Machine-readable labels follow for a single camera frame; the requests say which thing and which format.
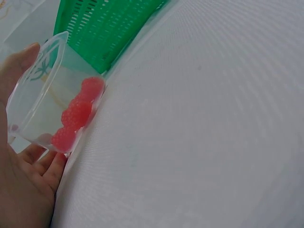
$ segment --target white fabric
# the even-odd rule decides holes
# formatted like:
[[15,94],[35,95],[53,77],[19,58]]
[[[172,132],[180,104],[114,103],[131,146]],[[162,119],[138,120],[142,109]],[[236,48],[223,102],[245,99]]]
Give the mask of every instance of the white fabric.
[[52,227],[301,227],[304,2],[161,16],[111,73]]

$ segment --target white surface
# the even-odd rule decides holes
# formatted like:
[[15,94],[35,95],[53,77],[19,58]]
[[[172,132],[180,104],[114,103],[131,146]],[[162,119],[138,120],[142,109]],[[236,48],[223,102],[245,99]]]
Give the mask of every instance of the white surface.
[[52,227],[301,227],[303,13],[299,0],[172,8],[111,76]]
[[44,0],[4,0],[0,9],[0,43]]

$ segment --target hand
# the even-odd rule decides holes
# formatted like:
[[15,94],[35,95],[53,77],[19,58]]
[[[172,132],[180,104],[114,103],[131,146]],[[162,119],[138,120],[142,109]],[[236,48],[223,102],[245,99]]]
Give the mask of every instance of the hand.
[[40,46],[33,44],[0,66],[0,227],[49,227],[55,194],[66,157],[30,145],[16,154],[8,145],[6,105],[18,79],[35,62]]

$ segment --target finger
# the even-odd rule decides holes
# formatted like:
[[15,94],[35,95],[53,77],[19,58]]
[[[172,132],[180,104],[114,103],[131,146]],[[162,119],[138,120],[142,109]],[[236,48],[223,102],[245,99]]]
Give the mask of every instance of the finger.
[[43,158],[34,164],[34,168],[41,176],[48,170],[56,154],[56,151],[49,151]]
[[37,145],[30,145],[24,149],[18,156],[29,164],[36,162],[46,149]]
[[18,79],[34,64],[40,45],[34,43],[21,52],[9,56],[0,67],[0,102],[6,106]]
[[54,194],[58,189],[66,162],[67,158],[65,155],[62,153],[57,153],[49,169],[43,175],[44,180],[51,187]]

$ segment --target clear plastic container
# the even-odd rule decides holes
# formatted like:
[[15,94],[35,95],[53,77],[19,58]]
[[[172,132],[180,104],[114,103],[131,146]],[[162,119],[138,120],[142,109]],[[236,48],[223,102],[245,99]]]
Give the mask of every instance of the clear plastic container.
[[74,150],[94,115],[105,82],[67,44],[68,32],[49,39],[18,81],[7,106],[8,134],[50,150]]

